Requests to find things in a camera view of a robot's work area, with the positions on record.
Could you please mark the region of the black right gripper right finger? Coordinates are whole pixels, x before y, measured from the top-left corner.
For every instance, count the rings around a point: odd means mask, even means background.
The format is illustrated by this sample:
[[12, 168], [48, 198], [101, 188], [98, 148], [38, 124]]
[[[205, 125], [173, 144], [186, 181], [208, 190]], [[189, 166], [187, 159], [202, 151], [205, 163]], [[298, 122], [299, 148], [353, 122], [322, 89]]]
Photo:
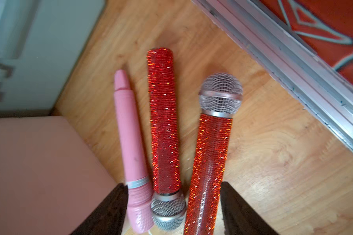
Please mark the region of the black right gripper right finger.
[[228, 182], [221, 183], [220, 194], [226, 235], [277, 234]]

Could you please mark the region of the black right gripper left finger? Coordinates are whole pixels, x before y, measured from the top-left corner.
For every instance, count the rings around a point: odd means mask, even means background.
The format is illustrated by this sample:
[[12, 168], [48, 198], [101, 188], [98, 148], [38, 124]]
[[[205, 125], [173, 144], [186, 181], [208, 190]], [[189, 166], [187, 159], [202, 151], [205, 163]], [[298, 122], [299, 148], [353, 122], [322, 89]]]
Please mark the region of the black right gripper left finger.
[[128, 188], [119, 183], [72, 235], [120, 235], [128, 203]]

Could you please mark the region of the pink microphone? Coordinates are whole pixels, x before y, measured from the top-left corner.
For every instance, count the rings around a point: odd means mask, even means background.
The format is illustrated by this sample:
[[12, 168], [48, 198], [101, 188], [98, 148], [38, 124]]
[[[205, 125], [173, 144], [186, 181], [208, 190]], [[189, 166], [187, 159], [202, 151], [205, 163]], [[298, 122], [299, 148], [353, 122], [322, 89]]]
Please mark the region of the pink microphone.
[[124, 70], [114, 75], [114, 102], [125, 180], [127, 217], [138, 234], [154, 225], [151, 213], [153, 188], [148, 174], [134, 92]]

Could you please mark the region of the red glitter microphone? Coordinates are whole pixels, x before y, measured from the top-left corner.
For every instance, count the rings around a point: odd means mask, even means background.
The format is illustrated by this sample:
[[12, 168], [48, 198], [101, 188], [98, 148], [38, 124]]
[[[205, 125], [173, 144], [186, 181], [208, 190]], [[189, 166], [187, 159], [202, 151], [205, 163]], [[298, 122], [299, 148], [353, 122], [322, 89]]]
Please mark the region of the red glitter microphone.
[[213, 234], [233, 115], [243, 88], [229, 73], [209, 76], [199, 91], [201, 115], [189, 188], [184, 234]]
[[147, 63], [154, 189], [151, 212], [159, 229], [172, 231], [182, 224], [186, 212], [179, 167], [173, 52], [168, 48], [151, 49]]

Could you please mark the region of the white drawer cabinet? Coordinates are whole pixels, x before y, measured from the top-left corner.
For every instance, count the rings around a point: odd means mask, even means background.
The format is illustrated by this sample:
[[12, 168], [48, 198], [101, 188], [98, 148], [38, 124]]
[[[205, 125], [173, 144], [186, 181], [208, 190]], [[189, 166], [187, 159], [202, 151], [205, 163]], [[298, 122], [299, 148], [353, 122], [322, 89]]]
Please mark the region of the white drawer cabinet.
[[68, 235], [115, 187], [65, 118], [0, 118], [0, 235]]

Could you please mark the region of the grey plastic storage box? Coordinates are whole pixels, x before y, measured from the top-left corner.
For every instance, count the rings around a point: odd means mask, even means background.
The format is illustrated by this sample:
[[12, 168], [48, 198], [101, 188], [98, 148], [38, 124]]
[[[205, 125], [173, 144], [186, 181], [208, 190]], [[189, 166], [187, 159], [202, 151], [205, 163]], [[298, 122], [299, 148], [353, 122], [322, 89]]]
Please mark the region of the grey plastic storage box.
[[46, 116], [105, 1], [0, 1], [0, 118]]

